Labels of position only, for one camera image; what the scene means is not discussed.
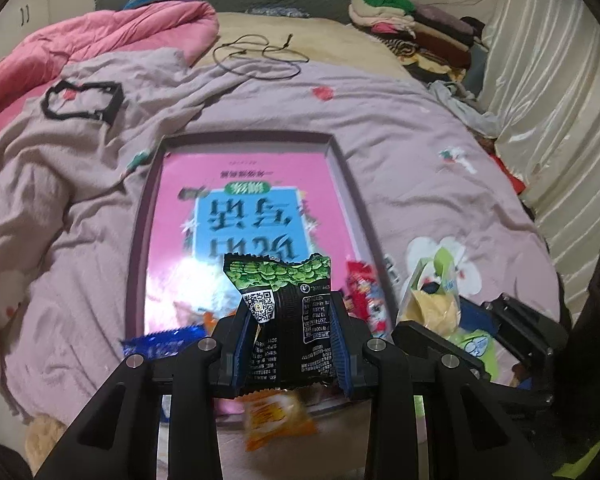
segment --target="black snack package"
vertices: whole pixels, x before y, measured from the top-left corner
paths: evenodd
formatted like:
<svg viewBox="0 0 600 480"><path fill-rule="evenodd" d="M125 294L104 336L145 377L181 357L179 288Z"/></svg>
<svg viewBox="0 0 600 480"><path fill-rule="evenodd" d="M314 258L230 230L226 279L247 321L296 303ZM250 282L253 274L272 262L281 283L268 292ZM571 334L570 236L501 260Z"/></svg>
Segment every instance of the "black snack package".
<svg viewBox="0 0 600 480"><path fill-rule="evenodd" d="M224 272L260 325L248 387L295 388L333 379L330 258L315 253L286 264L226 254Z"/></svg>

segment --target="pink bed sheet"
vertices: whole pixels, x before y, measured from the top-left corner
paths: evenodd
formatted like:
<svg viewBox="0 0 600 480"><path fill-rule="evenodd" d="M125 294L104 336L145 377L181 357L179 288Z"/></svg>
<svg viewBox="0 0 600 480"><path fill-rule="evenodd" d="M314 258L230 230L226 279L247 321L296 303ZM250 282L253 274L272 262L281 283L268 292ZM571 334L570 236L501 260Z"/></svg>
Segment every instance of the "pink bed sheet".
<svg viewBox="0 0 600 480"><path fill-rule="evenodd" d="M0 131L41 96L65 65L116 50L181 49L195 63L218 36L207 2L160 2L132 10L99 10L42 28L0 61Z"/></svg>

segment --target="cabinet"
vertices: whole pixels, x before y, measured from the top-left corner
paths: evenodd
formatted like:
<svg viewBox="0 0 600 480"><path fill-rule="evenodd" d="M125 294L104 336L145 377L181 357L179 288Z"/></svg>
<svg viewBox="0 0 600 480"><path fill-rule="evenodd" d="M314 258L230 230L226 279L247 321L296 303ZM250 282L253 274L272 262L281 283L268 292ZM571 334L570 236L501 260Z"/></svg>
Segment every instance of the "cabinet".
<svg viewBox="0 0 600 480"><path fill-rule="evenodd" d="M48 24L48 0L9 0L0 12L0 60L29 34Z"/></svg>

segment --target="book cover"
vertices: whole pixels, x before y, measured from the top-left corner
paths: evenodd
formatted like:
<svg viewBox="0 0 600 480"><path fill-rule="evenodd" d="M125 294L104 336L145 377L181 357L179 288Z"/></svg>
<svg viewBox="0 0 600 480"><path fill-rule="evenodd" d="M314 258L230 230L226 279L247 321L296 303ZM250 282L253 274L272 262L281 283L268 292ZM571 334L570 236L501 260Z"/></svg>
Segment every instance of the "book cover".
<svg viewBox="0 0 600 480"><path fill-rule="evenodd" d="M225 253L331 257L331 288L355 250L323 153L171 153L163 162L146 274L144 332L229 315L240 293Z"/></svg>

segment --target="yellow snack package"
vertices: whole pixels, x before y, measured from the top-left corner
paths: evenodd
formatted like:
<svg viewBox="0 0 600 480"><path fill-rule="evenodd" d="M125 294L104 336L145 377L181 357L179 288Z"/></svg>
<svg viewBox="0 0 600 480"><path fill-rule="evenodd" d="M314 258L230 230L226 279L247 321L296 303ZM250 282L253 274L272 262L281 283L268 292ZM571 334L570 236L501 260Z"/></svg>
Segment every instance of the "yellow snack package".
<svg viewBox="0 0 600 480"><path fill-rule="evenodd" d="M302 401L293 391L263 390L240 398L244 403L245 449L253 451L278 436L318 432Z"/></svg>

